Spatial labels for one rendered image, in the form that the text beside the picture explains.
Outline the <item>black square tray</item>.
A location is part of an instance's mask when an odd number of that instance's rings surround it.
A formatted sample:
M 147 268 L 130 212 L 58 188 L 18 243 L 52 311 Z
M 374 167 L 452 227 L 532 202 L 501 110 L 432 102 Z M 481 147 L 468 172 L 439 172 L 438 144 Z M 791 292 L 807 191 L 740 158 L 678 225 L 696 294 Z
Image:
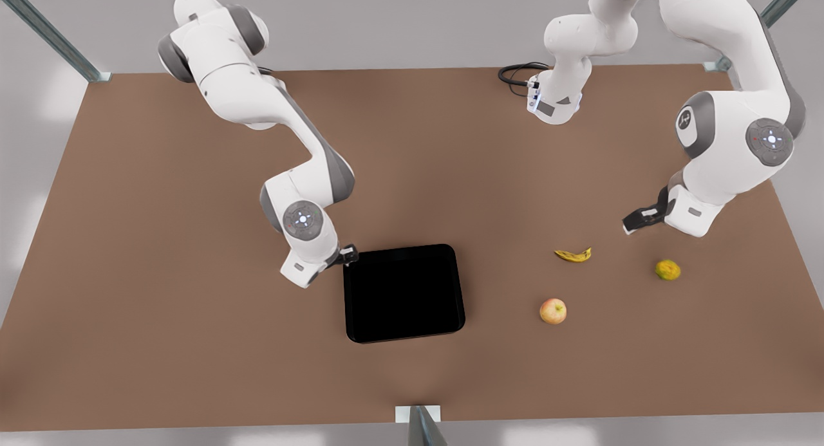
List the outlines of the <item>black square tray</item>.
M 369 344 L 460 331 L 465 309 L 447 244 L 360 252 L 342 268 L 347 337 Z

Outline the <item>silver frame post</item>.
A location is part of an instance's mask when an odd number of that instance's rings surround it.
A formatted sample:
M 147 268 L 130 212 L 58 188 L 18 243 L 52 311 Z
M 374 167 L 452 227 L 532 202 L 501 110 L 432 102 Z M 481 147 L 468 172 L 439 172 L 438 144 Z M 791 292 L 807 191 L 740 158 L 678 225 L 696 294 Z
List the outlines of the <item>silver frame post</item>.
M 86 82 L 109 82 L 112 73 L 100 71 L 56 29 L 29 0 L 0 0 L 9 7 L 33 32 L 53 48 Z
M 438 423 L 441 405 L 395 407 L 395 423 L 408 423 L 407 446 L 448 446 Z
M 766 27 L 771 28 L 797 2 L 798 0 L 772 0 L 760 12 L 760 20 L 764 21 Z M 729 71 L 732 65 L 732 61 L 725 55 L 718 60 L 703 63 L 704 71 Z

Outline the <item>red yellow apple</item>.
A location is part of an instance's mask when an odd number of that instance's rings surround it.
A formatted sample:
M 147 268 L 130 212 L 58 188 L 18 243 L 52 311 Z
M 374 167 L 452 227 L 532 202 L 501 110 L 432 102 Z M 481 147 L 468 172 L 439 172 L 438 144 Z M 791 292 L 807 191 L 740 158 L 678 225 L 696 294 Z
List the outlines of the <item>red yellow apple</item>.
M 562 323 L 567 317 L 567 306 L 562 300 L 555 297 L 548 299 L 539 307 L 539 316 L 547 324 Z

